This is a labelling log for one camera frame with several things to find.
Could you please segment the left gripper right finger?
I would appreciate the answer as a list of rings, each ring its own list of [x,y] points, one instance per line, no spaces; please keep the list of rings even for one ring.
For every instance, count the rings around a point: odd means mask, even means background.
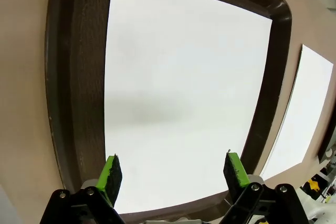
[[[248,224],[254,215],[268,224],[309,224],[307,215],[290,184],[274,189],[251,182],[238,154],[227,152],[223,173],[233,201],[222,224]]]

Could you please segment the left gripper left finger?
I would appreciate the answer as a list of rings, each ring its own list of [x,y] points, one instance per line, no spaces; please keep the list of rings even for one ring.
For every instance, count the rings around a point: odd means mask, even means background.
[[[65,189],[55,190],[40,224],[125,224],[114,209],[121,182],[119,158],[109,156],[96,185],[74,194]]]

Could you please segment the white A4 paper stack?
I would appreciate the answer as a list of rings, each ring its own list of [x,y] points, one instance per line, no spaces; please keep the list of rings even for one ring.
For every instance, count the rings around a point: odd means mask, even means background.
[[[117,154],[121,214],[227,189],[264,76],[272,21],[218,0],[110,0],[106,154]]]
[[[302,45],[291,96],[261,171],[266,180],[302,163],[327,96],[333,63]]]

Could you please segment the brown plastic serving tray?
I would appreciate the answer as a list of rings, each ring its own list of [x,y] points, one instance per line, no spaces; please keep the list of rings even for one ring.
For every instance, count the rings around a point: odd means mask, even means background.
[[[275,117],[285,74],[292,15],[285,0],[219,0],[271,19],[266,68],[241,155],[255,171]],[[67,200],[105,164],[104,62],[110,0],[49,0],[45,83],[49,125]]]

